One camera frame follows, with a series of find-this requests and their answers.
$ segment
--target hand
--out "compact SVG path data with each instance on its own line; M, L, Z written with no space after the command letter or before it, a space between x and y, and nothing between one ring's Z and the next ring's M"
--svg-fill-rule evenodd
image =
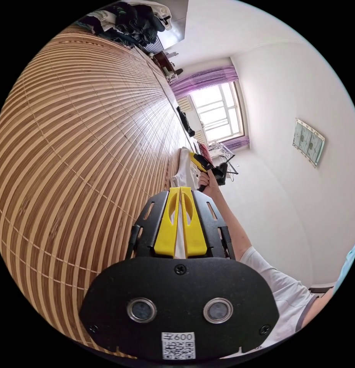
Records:
M208 170L207 173L201 172L198 184L199 186L206 185L205 189L203 190L203 193L211 198L215 197L215 195L220 192L217 180L213 175L212 170Z

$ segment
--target light blue object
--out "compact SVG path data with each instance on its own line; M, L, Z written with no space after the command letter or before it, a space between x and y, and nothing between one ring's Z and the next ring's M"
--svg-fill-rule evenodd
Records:
M355 245L353 247L353 249L350 250L349 253L347 253L346 256L346 261L342 267L340 276L338 277L338 280L336 282L336 285L334 287L334 294L336 292L336 290L339 288L339 286L342 284L342 281L344 280L345 276L347 275L347 273L349 272L349 269L351 267L351 265L353 264L355 259Z

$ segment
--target clothes drying rack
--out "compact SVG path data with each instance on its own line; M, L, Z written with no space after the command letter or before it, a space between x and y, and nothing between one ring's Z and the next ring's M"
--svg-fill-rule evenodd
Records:
M225 162L228 164L226 178L230 178L231 181L234 181L234 175L237 175L238 172L232 166L230 160L235 157L235 154L223 143L217 141L209 146L209 153L212 159L219 157L222 163Z

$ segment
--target window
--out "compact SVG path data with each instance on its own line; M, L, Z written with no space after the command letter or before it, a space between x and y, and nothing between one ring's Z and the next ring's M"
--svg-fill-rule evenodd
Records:
M240 106L233 82L200 89L190 95L209 143L243 135Z

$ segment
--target black handle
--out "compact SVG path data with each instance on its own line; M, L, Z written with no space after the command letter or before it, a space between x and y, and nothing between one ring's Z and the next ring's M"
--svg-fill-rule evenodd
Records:
M205 189L205 187L206 185L201 185L198 190L203 193L203 190Z

